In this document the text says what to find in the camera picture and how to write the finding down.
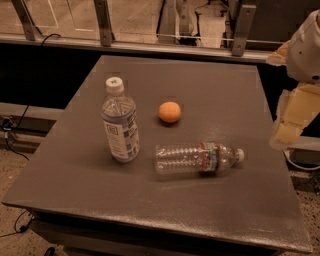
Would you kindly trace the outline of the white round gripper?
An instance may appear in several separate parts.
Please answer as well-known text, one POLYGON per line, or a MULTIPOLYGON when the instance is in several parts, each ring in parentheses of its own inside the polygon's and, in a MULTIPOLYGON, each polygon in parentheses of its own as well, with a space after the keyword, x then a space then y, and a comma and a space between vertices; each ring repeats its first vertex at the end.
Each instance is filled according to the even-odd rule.
POLYGON ((289 148, 320 113, 319 18, 320 10, 313 11, 291 40, 283 43, 266 59, 269 65, 287 65, 288 76, 300 81, 295 89, 283 90, 279 97, 269 140, 273 149, 289 148))

